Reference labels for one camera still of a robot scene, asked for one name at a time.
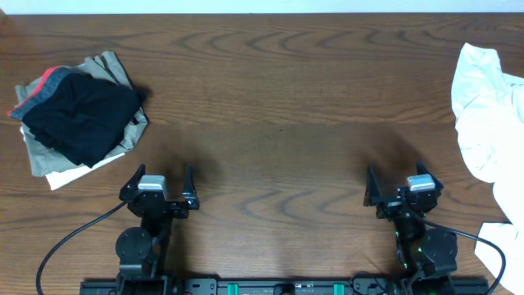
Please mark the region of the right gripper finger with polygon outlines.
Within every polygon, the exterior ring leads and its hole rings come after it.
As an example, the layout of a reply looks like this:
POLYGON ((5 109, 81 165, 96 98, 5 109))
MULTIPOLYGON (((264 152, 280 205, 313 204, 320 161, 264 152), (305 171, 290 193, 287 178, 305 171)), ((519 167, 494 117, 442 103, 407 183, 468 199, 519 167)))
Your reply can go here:
POLYGON ((382 200, 382 195, 381 195, 378 183, 377 183, 377 178, 371 166, 367 168, 366 175, 367 175, 367 180, 366 180, 366 189, 365 189, 365 194, 364 194, 364 206, 365 207, 376 206, 382 200))
POLYGON ((428 168, 419 160, 416 163, 416 170, 418 175, 430 175, 433 182, 435 183, 435 189, 441 191, 443 189, 443 184, 435 177, 428 168))

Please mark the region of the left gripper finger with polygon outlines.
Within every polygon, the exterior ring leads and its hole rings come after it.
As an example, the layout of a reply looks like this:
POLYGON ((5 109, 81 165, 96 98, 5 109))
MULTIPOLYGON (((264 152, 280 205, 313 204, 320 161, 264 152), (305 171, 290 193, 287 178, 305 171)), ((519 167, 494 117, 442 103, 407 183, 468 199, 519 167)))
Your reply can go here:
POLYGON ((183 181, 183 197, 187 203, 188 209, 199 209, 200 201, 197 196, 195 185, 192 181, 192 167, 187 166, 183 181))
POLYGON ((145 175, 146 167, 141 164, 133 176, 124 184, 120 190, 120 195, 133 195, 138 191, 138 183, 140 179, 145 175))

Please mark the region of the white graphic t-shirt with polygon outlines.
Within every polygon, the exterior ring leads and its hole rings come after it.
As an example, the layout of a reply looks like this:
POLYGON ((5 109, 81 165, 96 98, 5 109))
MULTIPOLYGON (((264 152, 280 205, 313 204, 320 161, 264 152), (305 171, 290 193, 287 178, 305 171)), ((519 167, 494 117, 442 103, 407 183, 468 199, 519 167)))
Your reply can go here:
POLYGON ((523 78, 502 71, 496 50, 463 45, 451 88, 458 145, 466 167, 491 184, 508 223, 484 223, 477 257, 509 292, 523 292, 523 78))

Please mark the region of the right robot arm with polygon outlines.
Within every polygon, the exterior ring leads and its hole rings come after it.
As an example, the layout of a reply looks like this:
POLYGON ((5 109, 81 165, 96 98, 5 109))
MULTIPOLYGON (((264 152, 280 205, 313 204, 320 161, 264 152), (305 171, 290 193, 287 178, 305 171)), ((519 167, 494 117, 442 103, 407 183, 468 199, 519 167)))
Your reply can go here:
POLYGON ((371 167, 367 170, 364 205, 376 208, 376 217, 395 226, 397 256, 406 269, 422 279, 457 270, 457 237, 428 224, 426 214, 437 206, 443 184, 418 162, 417 174, 390 195, 383 195, 371 167))

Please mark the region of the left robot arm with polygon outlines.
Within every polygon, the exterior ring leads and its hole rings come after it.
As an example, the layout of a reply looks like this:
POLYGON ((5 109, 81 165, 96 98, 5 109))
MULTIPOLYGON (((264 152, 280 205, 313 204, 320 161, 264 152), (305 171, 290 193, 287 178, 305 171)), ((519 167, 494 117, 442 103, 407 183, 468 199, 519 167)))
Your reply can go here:
POLYGON ((140 165, 120 190, 119 199, 141 219, 138 227, 126 229, 117 239, 115 251, 120 259, 120 274, 126 279, 150 279, 160 275, 174 219, 185 219, 190 210, 200 208, 192 168, 183 181, 182 201, 168 199, 166 179, 147 175, 140 165))

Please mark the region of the white folded garment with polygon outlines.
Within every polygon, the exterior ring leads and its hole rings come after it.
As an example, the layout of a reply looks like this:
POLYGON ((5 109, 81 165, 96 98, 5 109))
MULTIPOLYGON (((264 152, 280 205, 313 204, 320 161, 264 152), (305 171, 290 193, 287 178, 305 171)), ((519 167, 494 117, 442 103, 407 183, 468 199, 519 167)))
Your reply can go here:
POLYGON ((125 155, 125 151, 110 152, 109 156, 99 161, 92 168, 85 165, 75 165, 59 152, 44 147, 36 141, 27 126, 22 125, 20 132, 27 147, 32 176, 45 177, 51 190, 61 188, 125 155))

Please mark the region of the black folded garment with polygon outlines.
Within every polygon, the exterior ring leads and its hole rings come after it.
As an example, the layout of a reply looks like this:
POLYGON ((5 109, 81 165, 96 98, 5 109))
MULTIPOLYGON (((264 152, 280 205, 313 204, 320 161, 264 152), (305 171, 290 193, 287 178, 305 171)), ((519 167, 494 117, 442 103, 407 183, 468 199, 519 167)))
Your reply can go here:
POLYGON ((27 125, 44 147, 93 167, 122 141, 144 100, 124 85, 56 66, 7 115, 27 125))

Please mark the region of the khaki folded garment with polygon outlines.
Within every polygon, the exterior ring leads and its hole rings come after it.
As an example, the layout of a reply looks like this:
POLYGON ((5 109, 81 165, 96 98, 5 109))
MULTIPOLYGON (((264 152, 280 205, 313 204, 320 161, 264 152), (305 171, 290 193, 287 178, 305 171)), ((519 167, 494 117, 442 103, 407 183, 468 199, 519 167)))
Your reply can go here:
MULTIPOLYGON (((74 73, 106 80, 110 84, 123 85, 130 89, 133 87, 120 59, 117 57, 116 53, 112 51, 105 51, 95 57, 86 57, 83 64, 77 66, 65 66, 65 68, 74 73)), ((119 154, 133 150, 138 144, 138 140, 142 137, 147 125, 147 116, 143 108, 140 107, 135 113, 133 119, 125 127, 124 138, 107 154, 106 160, 110 157, 118 156, 119 154)), ((38 142, 30 132, 29 127, 24 123, 21 124, 20 131, 24 136, 33 176, 42 177, 52 172, 63 172, 83 167, 83 165, 72 163, 59 152, 45 147, 38 142)))

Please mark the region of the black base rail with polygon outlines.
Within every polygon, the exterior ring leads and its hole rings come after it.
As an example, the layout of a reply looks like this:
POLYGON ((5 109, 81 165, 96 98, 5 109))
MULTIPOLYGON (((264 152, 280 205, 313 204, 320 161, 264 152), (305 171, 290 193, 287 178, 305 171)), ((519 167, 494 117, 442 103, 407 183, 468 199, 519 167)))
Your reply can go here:
POLYGON ((163 294, 163 295, 380 295, 380 294, 465 294, 487 293, 484 279, 425 279, 410 286, 371 276, 348 280, 223 280, 171 279, 88 280, 80 285, 80 295, 163 294))

